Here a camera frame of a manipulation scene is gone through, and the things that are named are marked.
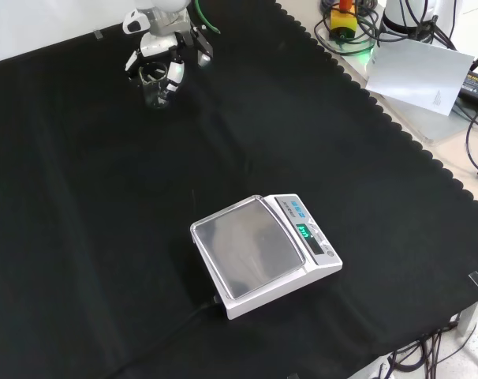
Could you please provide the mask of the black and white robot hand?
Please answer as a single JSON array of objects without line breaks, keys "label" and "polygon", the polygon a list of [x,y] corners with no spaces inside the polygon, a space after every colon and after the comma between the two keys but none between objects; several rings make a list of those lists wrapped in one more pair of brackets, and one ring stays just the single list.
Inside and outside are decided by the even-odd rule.
[{"label": "black and white robot hand", "polygon": [[125,73],[131,81],[143,86],[154,85],[160,97],[178,91],[185,76],[183,53],[194,49],[197,63],[204,67],[213,58],[213,47],[206,40],[203,29],[191,26],[187,32],[171,32],[167,36],[146,33],[125,64]]}]

